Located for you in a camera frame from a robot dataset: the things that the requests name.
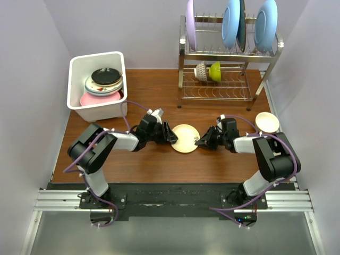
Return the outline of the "plain black plate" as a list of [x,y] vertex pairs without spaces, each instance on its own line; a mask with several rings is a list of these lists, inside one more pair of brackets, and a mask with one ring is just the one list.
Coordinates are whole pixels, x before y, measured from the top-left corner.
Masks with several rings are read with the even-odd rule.
[[113,68],[105,67],[95,70],[91,78],[99,85],[110,85],[117,82],[122,77],[121,73]]

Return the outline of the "cream floral small plate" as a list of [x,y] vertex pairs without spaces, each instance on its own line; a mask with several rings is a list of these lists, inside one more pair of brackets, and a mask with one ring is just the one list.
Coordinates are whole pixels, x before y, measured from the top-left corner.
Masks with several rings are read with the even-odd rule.
[[120,83],[119,85],[112,86],[112,87],[99,87],[97,85],[93,85],[91,88],[95,91],[99,91],[103,93],[104,91],[113,91],[113,90],[120,89],[121,87],[122,87],[122,84]]

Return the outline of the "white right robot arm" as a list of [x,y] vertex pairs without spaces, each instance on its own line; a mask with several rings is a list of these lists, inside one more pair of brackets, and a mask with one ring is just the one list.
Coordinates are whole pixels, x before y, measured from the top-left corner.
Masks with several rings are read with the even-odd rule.
[[218,117],[217,124],[210,126],[195,145],[210,150],[223,146],[235,154],[255,154],[257,172],[227,196],[237,205],[235,209],[250,208],[265,192],[289,181],[301,170],[301,162],[283,132],[240,136],[232,117]]

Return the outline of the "blue and cream plate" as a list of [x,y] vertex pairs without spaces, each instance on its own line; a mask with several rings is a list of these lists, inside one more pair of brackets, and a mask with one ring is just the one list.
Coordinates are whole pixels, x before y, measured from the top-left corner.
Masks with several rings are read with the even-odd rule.
[[95,92],[92,92],[92,91],[87,91],[86,93],[90,94],[90,95],[93,95],[93,96],[97,96],[97,97],[108,97],[108,96],[120,96],[120,92],[119,91],[113,91],[113,92],[108,92],[108,93],[95,93]]

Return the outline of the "red rimmed cream plate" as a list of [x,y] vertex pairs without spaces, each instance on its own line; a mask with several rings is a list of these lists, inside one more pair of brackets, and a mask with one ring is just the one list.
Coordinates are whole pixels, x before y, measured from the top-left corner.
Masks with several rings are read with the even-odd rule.
[[123,97],[124,97],[124,92],[123,92],[123,90],[120,90],[120,91],[119,91],[119,94],[120,94],[120,98],[123,99]]

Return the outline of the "pink plate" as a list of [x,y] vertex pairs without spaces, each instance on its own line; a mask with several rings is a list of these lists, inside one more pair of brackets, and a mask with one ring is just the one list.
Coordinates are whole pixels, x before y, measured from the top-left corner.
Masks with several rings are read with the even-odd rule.
[[89,92],[86,92],[81,98],[80,98],[80,105],[81,106],[90,106],[90,105],[96,105],[96,104],[103,104],[103,103],[110,103],[113,101],[120,100],[121,94],[119,92],[115,92],[111,95],[104,95],[104,96],[98,96],[93,95]]

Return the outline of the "black glossy plate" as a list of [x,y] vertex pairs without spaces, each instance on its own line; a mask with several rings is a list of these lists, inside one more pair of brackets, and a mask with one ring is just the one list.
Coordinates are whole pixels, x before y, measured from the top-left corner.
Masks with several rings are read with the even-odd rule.
[[119,85],[122,81],[123,81],[123,78],[120,78],[119,80],[117,80],[116,82],[114,82],[112,84],[98,84],[98,83],[96,83],[96,85],[99,86],[99,87],[112,87],[112,86]]

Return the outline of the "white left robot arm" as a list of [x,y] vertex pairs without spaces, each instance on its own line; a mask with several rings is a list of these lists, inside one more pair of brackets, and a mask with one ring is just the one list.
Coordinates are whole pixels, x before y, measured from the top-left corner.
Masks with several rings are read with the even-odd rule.
[[126,132],[90,125],[67,150],[72,163],[64,173],[79,172],[97,208],[113,206],[111,191],[105,180],[103,165],[112,150],[137,152],[148,142],[175,144],[177,135],[159,116],[145,115],[138,125]]

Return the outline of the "cream plate black brushstroke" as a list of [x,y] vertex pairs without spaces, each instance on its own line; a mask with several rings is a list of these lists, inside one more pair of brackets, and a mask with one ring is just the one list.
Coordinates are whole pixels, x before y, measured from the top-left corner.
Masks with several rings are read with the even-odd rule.
[[190,153],[197,149],[196,142],[200,134],[196,128],[188,124],[180,124],[172,129],[178,140],[172,144],[172,148],[180,153]]

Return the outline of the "white watermelon pattern plate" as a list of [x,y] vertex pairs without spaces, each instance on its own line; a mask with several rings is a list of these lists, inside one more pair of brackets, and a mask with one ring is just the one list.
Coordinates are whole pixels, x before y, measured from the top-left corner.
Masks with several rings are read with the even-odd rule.
[[92,80],[91,77],[88,77],[84,83],[84,88],[86,89],[86,91],[92,91],[92,92],[95,92],[95,93],[101,93],[99,91],[95,91],[93,90],[91,87],[93,85],[96,85],[96,83]]

